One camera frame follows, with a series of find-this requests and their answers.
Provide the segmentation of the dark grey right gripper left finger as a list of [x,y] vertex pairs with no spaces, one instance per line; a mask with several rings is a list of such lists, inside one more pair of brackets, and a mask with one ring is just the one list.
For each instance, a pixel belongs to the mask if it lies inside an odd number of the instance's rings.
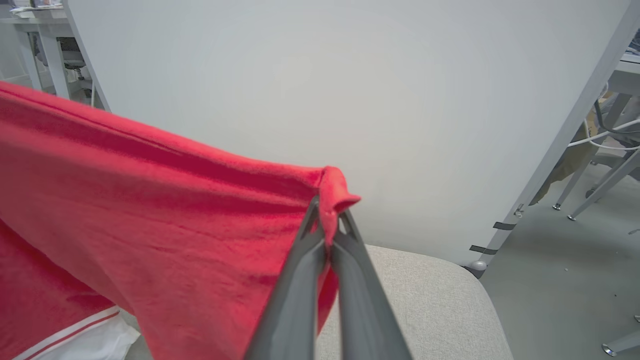
[[245,360],[313,360],[318,336],[319,280],[328,250],[314,196],[244,355]]

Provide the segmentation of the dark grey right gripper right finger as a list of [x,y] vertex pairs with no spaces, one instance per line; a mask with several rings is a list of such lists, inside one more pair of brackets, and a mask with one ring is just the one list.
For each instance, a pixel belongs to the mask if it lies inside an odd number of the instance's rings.
[[350,210],[338,217],[330,262],[339,282],[342,359],[411,360],[409,346]]

